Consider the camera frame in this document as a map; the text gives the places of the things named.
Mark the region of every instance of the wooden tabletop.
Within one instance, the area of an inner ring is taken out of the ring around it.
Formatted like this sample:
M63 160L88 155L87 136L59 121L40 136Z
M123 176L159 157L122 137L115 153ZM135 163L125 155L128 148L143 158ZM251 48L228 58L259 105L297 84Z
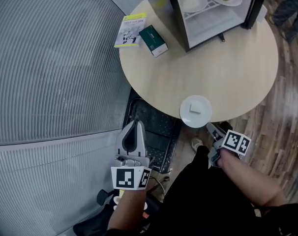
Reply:
M169 50L155 58L143 41L121 48L120 62L135 91L156 109L179 118L182 101L194 94L206 97L212 122L238 117L257 106L268 94L278 70L274 35L264 20L251 30L234 28L186 53L159 20L147 0L132 14L146 12Z

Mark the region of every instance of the book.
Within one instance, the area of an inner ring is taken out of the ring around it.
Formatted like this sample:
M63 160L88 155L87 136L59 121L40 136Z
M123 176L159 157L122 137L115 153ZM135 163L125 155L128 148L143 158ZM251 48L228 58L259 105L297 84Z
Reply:
M146 17L145 12L124 16L114 47L138 46L139 32L145 27Z
M168 50L167 44L153 26L144 28L139 34L154 57Z

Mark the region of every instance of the fridge shelf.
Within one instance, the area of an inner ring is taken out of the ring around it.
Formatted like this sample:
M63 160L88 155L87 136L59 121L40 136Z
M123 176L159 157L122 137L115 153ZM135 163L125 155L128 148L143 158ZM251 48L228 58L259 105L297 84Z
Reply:
M208 4L207 6L203 9L203 10L200 10L200 11L197 11L197 12L193 12L193 13L189 13L189 12L183 12L184 14L184 19L187 20L191 17L194 17L200 13L203 13L204 11L207 11L207 10L210 10L210 9L213 9L213 8L216 8L220 6L219 3L215 2L214 0L208 0Z

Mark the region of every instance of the black pants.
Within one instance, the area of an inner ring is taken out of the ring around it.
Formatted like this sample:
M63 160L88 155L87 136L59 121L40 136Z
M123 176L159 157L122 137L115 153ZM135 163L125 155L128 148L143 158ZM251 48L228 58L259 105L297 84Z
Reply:
M237 223L251 224L254 209L221 168L208 169L208 153L206 146L198 147L193 162L170 187L148 234L227 235L230 230L235 235L245 233L238 233Z
M272 15L276 26L282 26L291 16L298 12L298 0L283 0ZM285 31L286 39L290 43L298 34L298 14L292 25Z

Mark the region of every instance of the wooden floor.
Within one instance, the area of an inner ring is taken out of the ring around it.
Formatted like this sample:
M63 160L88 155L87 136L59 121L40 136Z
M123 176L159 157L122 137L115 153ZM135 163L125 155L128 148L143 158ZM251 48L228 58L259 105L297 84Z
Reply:
M280 2L265 1L268 15ZM284 29L291 25L293 19ZM293 203L298 202L298 37L289 45L281 37L279 29L271 27L279 50L275 83L256 108L229 122L234 130L252 139L250 151L244 160L253 168L275 178L289 202ZM194 157L189 140L196 134L207 140L204 130L188 127L182 130L172 163L170 184Z

